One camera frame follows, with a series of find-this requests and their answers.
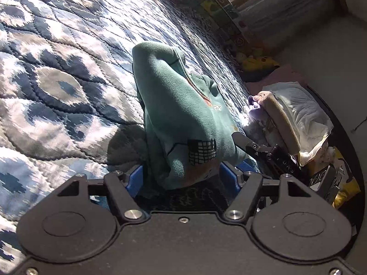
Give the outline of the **teal printed fleece garment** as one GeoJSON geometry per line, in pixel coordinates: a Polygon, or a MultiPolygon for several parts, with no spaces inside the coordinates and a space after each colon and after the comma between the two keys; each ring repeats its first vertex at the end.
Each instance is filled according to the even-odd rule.
{"type": "Polygon", "coordinates": [[[233,141],[239,129],[217,84],[189,72],[185,55],[159,42],[133,48],[133,74],[144,106],[149,173],[164,189],[179,189],[237,165],[245,152],[233,141]]]}

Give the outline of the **white quilted blanket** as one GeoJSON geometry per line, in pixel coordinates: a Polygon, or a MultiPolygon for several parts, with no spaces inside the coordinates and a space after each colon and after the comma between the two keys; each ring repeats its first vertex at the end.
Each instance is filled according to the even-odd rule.
{"type": "Polygon", "coordinates": [[[299,139],[299,163],[312,161],[324,145],[334,125],[319,103],[298,82],[277,82],[265,86],[280,103],[299,139]]]}

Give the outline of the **lilac folded garment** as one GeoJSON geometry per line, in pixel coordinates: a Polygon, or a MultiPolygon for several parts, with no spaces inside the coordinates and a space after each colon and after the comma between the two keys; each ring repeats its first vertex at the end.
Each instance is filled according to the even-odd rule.
{"type": "Polygon", "coordinates": [[[258,102],[254,99],[253,96],[249,96],[247,98],[249,104],[249,115],[255,119],[260,121],[262,119],[262,108],[258,104],[258,102]]]}

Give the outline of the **tan folded towel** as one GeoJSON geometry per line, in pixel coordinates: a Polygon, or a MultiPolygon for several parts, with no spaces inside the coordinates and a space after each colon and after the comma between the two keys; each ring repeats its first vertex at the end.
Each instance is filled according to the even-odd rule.
{"type": "Polygon", "coordinates": [[[280,103],[270,91],[260,91],[257,95],[257,101],[274,122],[289,154],[297,156],[300,153],[299,139],[280,103]]]}

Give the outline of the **yellow cartoon pillow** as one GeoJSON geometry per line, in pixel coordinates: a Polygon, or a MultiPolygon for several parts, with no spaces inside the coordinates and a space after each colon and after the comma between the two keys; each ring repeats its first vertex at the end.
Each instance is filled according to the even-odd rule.
{"type": "Polygon", "coordinates": [[[335,146],[334,151],[334,167],[336,168],[336,175],[341,176],[341,179],[337,185],[338,193],[332,206],[336,209],[339,209],[345,202],[350,201],[353,197],[359,194],[361,189],[357,183],[357,180],[353,176],[346,159],[344,159],[341,152],[335,146]]]}

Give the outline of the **pink pillow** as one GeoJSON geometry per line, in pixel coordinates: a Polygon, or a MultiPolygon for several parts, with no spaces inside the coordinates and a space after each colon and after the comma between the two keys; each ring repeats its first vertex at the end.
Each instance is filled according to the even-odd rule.
{"type": "Polygon", "coordinates": [[[278,67],[265,78],[257,82],[245,82],[245,86],[250,95],[256,95],[262,91],[263,87],[274,85],[276,83],[298,82],[301,86],[306,87],[306,79],[297,71],[293,70],[290,64],[278,67]]]}

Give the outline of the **yellow pikachu plush toy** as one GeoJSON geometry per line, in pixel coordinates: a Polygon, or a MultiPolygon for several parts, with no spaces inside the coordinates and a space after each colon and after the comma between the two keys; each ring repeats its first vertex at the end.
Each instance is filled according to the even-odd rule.
{"type": "Polygon", "coordinates": [[[272,57],[254,57],[253,55],[245,55],[243,52],[236,52],[234,57],[240,68],[245,72],[257,72],[280,67],[280,64],[272,57]]]}

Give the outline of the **blue white patterned quilt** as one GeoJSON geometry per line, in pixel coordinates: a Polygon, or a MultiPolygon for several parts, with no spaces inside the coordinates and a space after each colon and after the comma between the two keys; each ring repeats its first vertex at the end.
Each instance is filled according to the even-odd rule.
{"type": "Polygon", "coordinates": [[[20,217],[77,173],[146,158],[132,49],[183,51],[243,125],[248,92],[208,24],[173,0],[1,0],[1,272],[23,259],[20,217]]]}

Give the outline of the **grey window curtain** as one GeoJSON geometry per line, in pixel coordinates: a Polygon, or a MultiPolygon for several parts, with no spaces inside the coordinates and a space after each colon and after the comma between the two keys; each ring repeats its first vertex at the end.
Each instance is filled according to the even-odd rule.
{"type": "Polygon", "coordinates": [[[340,0],[249,0],[239,7],[249,31],[269,50],[344,11],[340,0]]]}

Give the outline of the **colourful alphabet foam mat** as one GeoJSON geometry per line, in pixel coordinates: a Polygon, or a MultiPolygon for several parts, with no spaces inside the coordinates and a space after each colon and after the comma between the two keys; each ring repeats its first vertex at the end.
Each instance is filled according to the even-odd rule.
{"type": "Polygon", "coordinates": [[[249,41],[245,36],[246,25],[229,0],[187,1],[208,21],[210,30],[222,44],[242,52],[249,48],[249,41]]]}

